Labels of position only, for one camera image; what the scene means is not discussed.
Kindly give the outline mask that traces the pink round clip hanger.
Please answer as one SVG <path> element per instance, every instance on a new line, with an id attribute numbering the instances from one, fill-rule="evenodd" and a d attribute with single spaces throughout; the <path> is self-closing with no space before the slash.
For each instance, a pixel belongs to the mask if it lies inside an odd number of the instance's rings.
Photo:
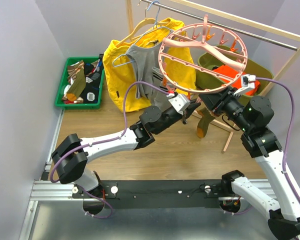
<path id="1" fill-rule="evenodd" d="M 201 40 L 197 40 L 194 38 L 190 38 L 186 35 L 182 35 L 182 32 L 185 32 L 189 29 L 196 30 L 197 28 L 202 28 L 202 34 L 199 34 L 201 37 Z M 233 37 L 234 41 L 238 43 L 241 47 L 241 52 L 236 53 L 231 50 L 225 50 L 222 49 L 218 46 L 210 45 L 207 42 L 207 36 L 208 36 L 208 31 L 211 29 L 216 29 L 222 31 L 222 35 L 229 35 Z M 213 70 L 209 70 L 204 67 L 200 67 L 194 63 L 190 63 L 188 61 L 185 61 L 183 59 L 177 58 L 173 55 L 170 55 L 168 53 L 165 53 L 164 50 L 165 48 L 195 48 L 195 49 L 200 49 L 205 51 L 206 53 L 209 53 L 219 61 L 221 61 L 224 65 L 227 65 L 234 70 L 238 71 L 238 74 L 235 77 L 229 77 L 224 74 L 219 74 L 217 72 L 214 72 Z M 171 61 L 178 62 L 185 67 L 190 67 L 195 70 L 198 70 L 202 73 L 207 73 L 211 76 L 214 76 L 216 78 L 221 78 L 225 79 L 228 82 L 222 84 L 221 86 L 214 88 L 214 89 L 204 89 L 204 90 L 195 90 L 192 88 L 188 87 L 183 87 L 179 85 L 176 81 L 170 79 L 170 75 L 166 72 L 165 70 L 165 63 L 164 63 L 164 58 L 169 59 Z M 218 93 L 222 90 L 224 90 L 226 87 L 230 86 L 232 83 L 237 81 L 237 79 L 240 77 L 240 75 L 245 71 L 248 63 L 248 51 L 246 48 L 246 45 L 244 44 L 243 40 L 232 30 L 229 30 L 224 27 L 217 26 L 215 24 L 208 23 L 208 16 L 205 15 L 203 18 L 202 23 L 194 23 L 190 25 L 186 25 L 178 30 L 175 30 L 172 32 L 168 37 L 165 37 L 162 40 L 161 47 L 158 52 L 158 64 L 161 73 L 163 74 L 163 78 L 173 85 L 175 88 L 180 89 L 184 92 L 187 93 L 192 93 L 192 94 L 214 94 Z"/>

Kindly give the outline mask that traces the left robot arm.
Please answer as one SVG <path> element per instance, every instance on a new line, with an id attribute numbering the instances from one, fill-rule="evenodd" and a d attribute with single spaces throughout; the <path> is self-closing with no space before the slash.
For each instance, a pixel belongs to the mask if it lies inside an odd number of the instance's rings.
<path id="1" fill-rule="evenodd" d="M 186 124 L 187 119 L 200 106 L 195 100 L 181 103 L 176 97 L 166 110 L 157 106 L 147 107 L 139 121 L 125 130 L 90 138 L 79 138 L 76 133 L 68 135 L 51 154 L 61 184 L 75 183 L 91 198 L 97 197 L 102 189 L 100 178 L 86 165 L 100 157 L 122 151 L 142 149 L 155 141 L 154 136 L 168 129 L 178 121 Z"/>

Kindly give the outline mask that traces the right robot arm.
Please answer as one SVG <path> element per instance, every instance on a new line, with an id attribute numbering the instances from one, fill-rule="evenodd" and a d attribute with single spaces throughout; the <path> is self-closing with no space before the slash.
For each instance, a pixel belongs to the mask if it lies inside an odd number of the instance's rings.
<path id="1" fill-rule="evenodd" d="M 222 176 L 220 191 L 226 195 L 243 197 L 267 220 L 267 225 L 278 240 L 290 240 L 300 236 L 300 202 L 296 194 L 299 187 L 292 187 L 293 178 L 287 179 L 290 170 L 284 165 L 284 152 L 276 135 L 268 128 L 274 116 L 271 102 L 264 96 L 253 96 L 243 106 L 228 87 L 218 93 L 199 94 L 209 111 L 225 114 L 242 130 L 242 145 L 259 164 L 275 194 L 270 197 L 254 186 L 238 170 Z"/>

